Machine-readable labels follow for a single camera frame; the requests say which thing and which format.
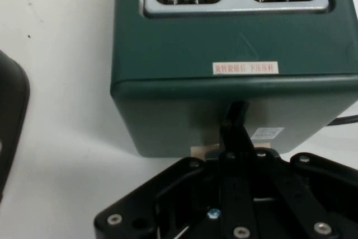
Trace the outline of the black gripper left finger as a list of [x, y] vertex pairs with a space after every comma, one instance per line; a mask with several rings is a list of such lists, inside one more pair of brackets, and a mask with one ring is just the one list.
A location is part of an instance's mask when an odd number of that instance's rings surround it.
[[97, 238], [252, 238], [248, 104], [231, 104], [219, 131], [219, 155], [179, 160], [99, 213]]

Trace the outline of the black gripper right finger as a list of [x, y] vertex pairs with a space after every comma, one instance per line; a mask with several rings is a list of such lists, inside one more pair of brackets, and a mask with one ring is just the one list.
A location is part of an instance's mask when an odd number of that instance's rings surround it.
[[241, 130], [242, 238], [356, 238], [357, 171], [314, 154], [283, 161]]

